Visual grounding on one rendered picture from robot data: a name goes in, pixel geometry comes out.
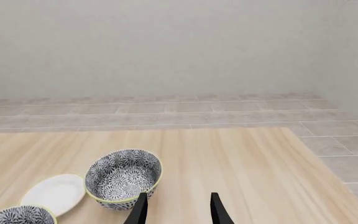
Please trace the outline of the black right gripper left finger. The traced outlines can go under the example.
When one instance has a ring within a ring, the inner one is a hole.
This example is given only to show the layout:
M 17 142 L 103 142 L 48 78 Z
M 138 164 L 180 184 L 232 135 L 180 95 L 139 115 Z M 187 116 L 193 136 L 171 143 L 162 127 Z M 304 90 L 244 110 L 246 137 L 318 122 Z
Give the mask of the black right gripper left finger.
M 146 224 L 148 210 L 147 194 L 142 192 L 124 224 Z

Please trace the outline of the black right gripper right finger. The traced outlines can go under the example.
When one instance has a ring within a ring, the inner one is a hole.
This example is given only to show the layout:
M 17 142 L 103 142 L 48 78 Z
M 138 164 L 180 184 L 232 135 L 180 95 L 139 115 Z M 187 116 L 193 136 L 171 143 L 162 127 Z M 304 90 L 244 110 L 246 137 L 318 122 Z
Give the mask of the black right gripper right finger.
M 216 192 L 211 193 L 210 210 L 213 224 L 232 224 L 231 217 Z

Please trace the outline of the black white patterned bowl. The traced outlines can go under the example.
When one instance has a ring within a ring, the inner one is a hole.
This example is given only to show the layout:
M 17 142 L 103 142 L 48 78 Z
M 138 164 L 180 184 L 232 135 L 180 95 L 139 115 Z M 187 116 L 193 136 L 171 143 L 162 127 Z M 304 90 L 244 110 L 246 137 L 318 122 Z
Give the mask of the black white patterned bowl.
M 23 205 L 0 210 L 0 224 L 58 224 L 46 208 Z
M 86 193 L 110 210 L 134 208 L 139 195 L 150 198 L 163 174 L 160 159 L 142 149 L 122 149 L 99 158 L 86 172 Z

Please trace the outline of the white plate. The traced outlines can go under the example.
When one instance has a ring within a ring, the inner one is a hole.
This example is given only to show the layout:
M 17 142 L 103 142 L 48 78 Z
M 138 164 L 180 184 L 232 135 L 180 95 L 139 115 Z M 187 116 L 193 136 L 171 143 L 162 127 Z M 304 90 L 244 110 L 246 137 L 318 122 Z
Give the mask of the white plate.
M 43 207 L 59 217 L 77 206 L 85 193 L 83 178 L 79 175 L 56 175 L 28 190 L 19 205 Z

